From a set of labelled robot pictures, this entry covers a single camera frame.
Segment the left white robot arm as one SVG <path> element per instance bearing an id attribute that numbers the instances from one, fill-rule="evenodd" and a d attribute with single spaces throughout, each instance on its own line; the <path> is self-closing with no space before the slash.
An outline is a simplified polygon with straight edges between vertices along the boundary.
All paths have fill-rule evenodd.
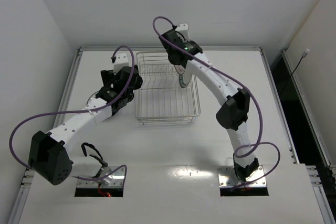
<path id="1" fill-rule="evenodd" d="M 122 67 L 117 73 L 102 70 L 103 87 L 86 105 L 62 125 L 32 137 L 29 166 L 52 185 L 68 177 L 86 179 L 104 176 L 108 164 L 99 155 L 70 157 L 72 148 L 100 122 L 116 113 L 134 98 L 143 83 L 138 67 Z"/>

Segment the orange sunburst plate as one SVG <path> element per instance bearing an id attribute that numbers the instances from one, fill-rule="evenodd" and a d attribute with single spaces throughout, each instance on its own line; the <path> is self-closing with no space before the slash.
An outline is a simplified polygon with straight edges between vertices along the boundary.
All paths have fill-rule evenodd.
<path id="1" fill-rule="evenodd" d="M 182 65 L 175 65 L 175 70 L 178 74 L 183 75 L 185 72 L 185 68 Z"/>

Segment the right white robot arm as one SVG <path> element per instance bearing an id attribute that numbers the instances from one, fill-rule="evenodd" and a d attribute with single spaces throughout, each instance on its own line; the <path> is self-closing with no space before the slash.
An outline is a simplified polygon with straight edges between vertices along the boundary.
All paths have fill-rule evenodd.
<path id="1" fill-rule="evenodd" d="M 199 78 L 217 99 L 220 109 L 218 123 L 227 130 L 234 150 L 234 169 L 238 179 L 246 181 L 259 166 L 251 151 L 247 132 L 250 94 L 247 89 L 216 72 L 202 48 L 194 41 L 183 41 L 171 29 L 159 37 L 168 59 L 179 75 L 181 88 L 186 88 L 192 76 Z"/>

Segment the green rimmed plate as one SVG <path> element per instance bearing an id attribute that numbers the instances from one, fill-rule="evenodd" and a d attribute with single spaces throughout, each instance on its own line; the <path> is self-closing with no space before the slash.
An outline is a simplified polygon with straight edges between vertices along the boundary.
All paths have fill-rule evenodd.
<path id="1" fill-rule="evenodd" d="M 186 88 L 191 79 L 192 79 L 193 74 L 192 73 L 184 73 L 179 75 L 179 84 L 181 88 Z"/>

